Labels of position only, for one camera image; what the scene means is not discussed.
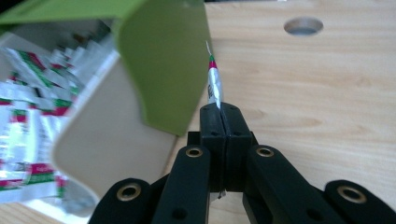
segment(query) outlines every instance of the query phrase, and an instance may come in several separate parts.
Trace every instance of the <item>round hole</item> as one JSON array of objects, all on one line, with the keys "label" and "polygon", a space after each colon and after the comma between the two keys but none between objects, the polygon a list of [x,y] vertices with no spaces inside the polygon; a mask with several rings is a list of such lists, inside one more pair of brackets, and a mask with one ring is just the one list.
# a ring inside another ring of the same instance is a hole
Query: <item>round hole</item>
[{"label": "round hole", "polygon": [[290,35],[314,35],[323,29],[323,22],[316,18],[300,17],[287,21],[284,29]]},{"label": "round hole", "polygon": [[345,200],[352,203],[365,203],[367,202],[366,196],[359,190],[348,186],[340,186],[337,188],[338,194],[341,195]]},{"label": "round hole", "polygon": [[323,215],[315,209],[307,209],[306,214],[315,221],[323,221]]},{"label": "round hole", "polygon": [[177,208],[172,212],[172,217],[177,220],[183,220],[187,217],[187,211],[184,208]]},{"label": "round hole", "polygon": [[117,198],[120,201],[129,202],[137,198],[137,196],[140,195],[141,190],[140,185],[136,183],[127,184],[117,191]]},{"label": "round hole", "polygon": [[202,154],[204,154],[204,153],[198,147],[189,148],[186,151],[186,155],[189,157],[192,157],[192,158],[200,157],[200,156],[202,156]]},{"label": "round hole", "polygon": [[272,157],[274,156],[273,150],[265,147],[259,147],[256,149],[257,154],[259,154],[262,157]]}]

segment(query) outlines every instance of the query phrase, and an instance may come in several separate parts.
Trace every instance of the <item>pile of packets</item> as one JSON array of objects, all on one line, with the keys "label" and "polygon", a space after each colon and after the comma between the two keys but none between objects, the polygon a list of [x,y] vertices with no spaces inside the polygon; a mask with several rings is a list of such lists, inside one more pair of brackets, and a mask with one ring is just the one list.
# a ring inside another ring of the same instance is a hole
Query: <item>pile of packets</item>
[{"label": "pile of packets", "polygon": [[101,47],[90,41],[50,56],[0,49],[14,69],[0,82],[0,203],[64,196],[67,177],[51,167],[50,149]]}]

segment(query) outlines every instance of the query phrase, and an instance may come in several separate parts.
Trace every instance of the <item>wooden table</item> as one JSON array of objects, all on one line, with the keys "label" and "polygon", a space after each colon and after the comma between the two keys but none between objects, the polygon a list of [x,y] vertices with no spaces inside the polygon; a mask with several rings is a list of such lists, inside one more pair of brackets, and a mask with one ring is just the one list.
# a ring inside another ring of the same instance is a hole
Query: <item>wooden table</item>
[{"label": "wooden table", "polygon": [[[319,189],[348,179],[396,209],[396,2],[210,3],[206,9],[225,101],[242,110],[259,142],[279,149]],[[287,34],[285,22],[302,16],[322,21],[323,29]],[[205,103],[204,92],[199,107]],[[198,113],[190,130],[199,130]],[[165,173],[185,144],[186,137],[177,140]],[[209,223],[248,223],[241,195],[213,202]]]}]

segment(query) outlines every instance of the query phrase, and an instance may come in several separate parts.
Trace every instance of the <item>metal ring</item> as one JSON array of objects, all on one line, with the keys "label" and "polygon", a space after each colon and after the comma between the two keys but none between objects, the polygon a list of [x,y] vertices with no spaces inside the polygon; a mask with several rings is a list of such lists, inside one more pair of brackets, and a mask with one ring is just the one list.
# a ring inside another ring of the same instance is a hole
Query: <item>metal ring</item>
[{"label": "metal ring", "polygon": [[[348,191],[352,191],[353,193],[356,194],[357,197],[356,198],[355,197],[351,197],[350,195],[348,195],[348,193],[347,193]],[[340,186],[340,187],[337,188],[337,192],[345,200],[350,201],[352,203],[366,203],[367,202],[366,196],[363,193],[361,193],[359,190],[354,189],[352,187]]]},{"label": "metal ring", "polygon": [[186,151],[186,155],[191,158],[197,158],[202,156],[203,154],[204,152],[198,147],[189,148]]},{"label": "metal ring", "polygon": [[272,157],[274,156],[274,151],[266,148],[266,147],[259,147],[256,149],[257,154],[262,157]]},{"label": "metal ring", "polygon": [[[132,192],[125,192],[125,190],[127,189],[131,189]],[[117,198],[122,202],[129,202],[137,198],[140,195],[141,191],[142,189],[140,188],[140,185],[136,183],[127,184],[120,188],[119,191],[117,191]]]}]

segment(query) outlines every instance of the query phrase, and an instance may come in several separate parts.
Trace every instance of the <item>storage bin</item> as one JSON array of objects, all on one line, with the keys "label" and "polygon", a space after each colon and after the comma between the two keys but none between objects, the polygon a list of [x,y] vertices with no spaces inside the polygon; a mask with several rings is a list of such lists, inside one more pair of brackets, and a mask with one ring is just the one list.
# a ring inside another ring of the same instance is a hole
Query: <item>storage bin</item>
[{"label": "storage bin", "polygon": [[96,20],[111,21],[117,47],[90,74],[51,159],[100,200],[119,180],[162,174],[205,86],[209,32],[202,1],[30,0],[0,15],[0,46],[49,54]]}]

